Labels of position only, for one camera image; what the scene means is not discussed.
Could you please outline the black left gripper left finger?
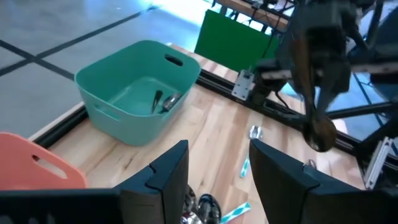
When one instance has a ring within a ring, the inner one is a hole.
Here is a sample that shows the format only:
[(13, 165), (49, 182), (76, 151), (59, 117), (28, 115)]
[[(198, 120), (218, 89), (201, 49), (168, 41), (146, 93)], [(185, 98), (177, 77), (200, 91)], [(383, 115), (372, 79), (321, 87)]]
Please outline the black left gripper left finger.
[(181, 140), (115, 186), (123, 224), (180, 224), (188, 163), (188, 141)]

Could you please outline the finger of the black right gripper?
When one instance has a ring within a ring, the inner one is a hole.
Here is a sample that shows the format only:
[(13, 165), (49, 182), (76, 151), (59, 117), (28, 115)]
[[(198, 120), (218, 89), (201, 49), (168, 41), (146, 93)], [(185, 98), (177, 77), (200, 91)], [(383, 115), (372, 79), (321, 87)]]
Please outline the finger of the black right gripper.
[(294, 39), (281, 39), (276, 51), (276, 59), (283, 70), (291, 71), (295, 67), (293, 62)]
[(323, 67), (317, 108), (327, 108), (340, 94), (349, 90), (351, 67), (347, 61), (328, 62)]

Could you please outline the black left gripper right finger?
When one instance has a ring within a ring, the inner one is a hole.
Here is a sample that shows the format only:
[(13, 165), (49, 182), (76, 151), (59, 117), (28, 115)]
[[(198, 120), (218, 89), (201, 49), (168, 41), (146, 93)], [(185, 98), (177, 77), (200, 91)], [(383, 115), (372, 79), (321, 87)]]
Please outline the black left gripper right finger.
[(269, 224), (366, 224), (359, 189), (254, 139), (249, 158)]

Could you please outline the green board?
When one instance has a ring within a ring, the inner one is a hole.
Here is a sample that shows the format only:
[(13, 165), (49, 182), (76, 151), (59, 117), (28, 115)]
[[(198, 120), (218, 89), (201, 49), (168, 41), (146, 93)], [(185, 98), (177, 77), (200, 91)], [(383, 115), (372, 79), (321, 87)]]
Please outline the green board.
[(207, 10), (194, 52), (234, 71), (274, 58), (279, 40), (215, 11)]

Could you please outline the silver aluminium leg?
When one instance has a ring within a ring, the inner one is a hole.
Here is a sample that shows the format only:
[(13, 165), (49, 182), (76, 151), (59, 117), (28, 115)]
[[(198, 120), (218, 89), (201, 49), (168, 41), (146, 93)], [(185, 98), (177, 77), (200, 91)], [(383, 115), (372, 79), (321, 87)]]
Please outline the silver aluminium leg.
[[(365, 189), (372, 190), (377, 185), (379, 177), (382, 174), (382, 169), (384, 167), (384, 163), (387, 159), (387, 155), (392, 150), (393, 139), (389, 137), (385, 137), (382, 141), (379, 141), (375, 151), (372, 154), (370, 163), (368, 168), (366, 169), (363, 177), (363, 182)], [(387, 179), (386, 175), (384, 178), (384, 183), (378, 183), (378, 187), (395, 187), (397, 188), (397, 184), (393, 184), (390, 180)]]

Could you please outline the teal plastic bin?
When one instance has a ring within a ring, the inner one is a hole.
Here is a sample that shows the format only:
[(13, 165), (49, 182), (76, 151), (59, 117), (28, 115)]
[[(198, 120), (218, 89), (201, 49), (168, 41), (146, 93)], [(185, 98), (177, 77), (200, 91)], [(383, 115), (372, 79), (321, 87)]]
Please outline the teal plastic bin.
[[(82, 68), (75, 83), (93, 126), (125, 144), (144, 146), (177, 114), (200, 72), (194, 58), (142, 40)], [(163, 95), (152, 114), (157, 90)], [(182, 97), (170, 111), (160, 113), (174, 93)]]

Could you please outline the orange plastic bin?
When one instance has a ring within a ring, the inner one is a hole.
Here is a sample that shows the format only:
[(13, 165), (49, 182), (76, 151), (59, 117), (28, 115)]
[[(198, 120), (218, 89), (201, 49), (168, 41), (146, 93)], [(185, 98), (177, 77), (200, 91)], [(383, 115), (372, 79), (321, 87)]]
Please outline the orange plastic bin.
[(0, 190), (85, 189), (77, 168), (42, 146), (0, 133)]

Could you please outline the silver metal bracket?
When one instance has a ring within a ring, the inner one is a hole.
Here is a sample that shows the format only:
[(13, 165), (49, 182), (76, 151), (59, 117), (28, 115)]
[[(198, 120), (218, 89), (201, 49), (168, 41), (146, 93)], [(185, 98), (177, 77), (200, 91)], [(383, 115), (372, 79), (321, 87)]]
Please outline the silver metal bracket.
[(249, 70), (241, 70), (235, 81), (232, 95), (240, 100), (246, 101), (251, 91), (254, 74)]

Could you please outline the black aluminium table frame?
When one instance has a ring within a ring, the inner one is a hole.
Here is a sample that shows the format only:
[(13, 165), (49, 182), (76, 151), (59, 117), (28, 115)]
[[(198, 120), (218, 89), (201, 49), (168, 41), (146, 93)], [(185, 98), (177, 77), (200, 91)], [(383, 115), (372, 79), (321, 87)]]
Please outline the black aluminium table frame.
[[(276, 102), (262, 99), (262, 103), (254, 103), (252, 99), (240, 100), (233, 96), (233, 87), (236, 85), (214, 73), (202, 70), (197, 84), (207, 90), (223, 96), (229, 100), (235, 101), (247, 108), (250, 108), (264, 116), (272, 118), (286, 126), (309, 133), (309, 125), (305, 123), (304, 115), (279, 105)], [(360, 171), (364, 172), (370, 168), (372, 153), (376, 150), (376, 144), (384, 137), (398, 137), (398, 100), (376, 103), (372, 105), (358, 106), (343, 110), (334, 110), (326, 115), (331, 119), (348, 118), (352, 116), (361, 116), (365, 114), (390, 113), (390, 120), (383, 124), (379, 129), (373, 132), (365, 140), (357, 140), (340, 131), (336, 134), (335, 147), (343, 152), (347, 152), (357, 158)], [(54, 145), (58, 140), (69, 133), (78, 124), (88, 117), (84, 106), (78, 106), (72, 110), (72, 113), (66, 118), (57, 121), (55, 125), (44, 133), (33, 138), (33, 142), (48, 148)], [(378, 186), (398, 185), (398, 144), (394, 152), (395, 155), (388, 155), (383, 163), (382, 172), (377, 181)]]

